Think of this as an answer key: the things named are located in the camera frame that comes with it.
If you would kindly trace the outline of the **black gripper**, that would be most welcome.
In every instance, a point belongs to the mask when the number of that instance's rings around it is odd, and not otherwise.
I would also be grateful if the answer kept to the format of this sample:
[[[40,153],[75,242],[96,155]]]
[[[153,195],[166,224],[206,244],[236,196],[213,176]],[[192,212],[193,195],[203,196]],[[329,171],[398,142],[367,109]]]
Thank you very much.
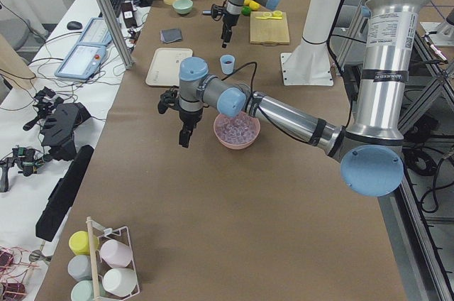
[[[223,28],[221,32],[222,48],[227,47],[227,42],[231,41],[232,28],[238,22],[238,16],[231,14],[224,6],[213,4],[209,11],[202,11],[203,16],[210,16],[214,21],[223,21]]]
[[[160,95],[157,105],[159,114],[164,114],[168,109],[179,112],[179,118],[183,123],[182,129],[179,131],[179,144],[188,148],[194,128],[202,118],[203,104],[200,101],[184,98],[179,93],[179,88],[172,86]]]

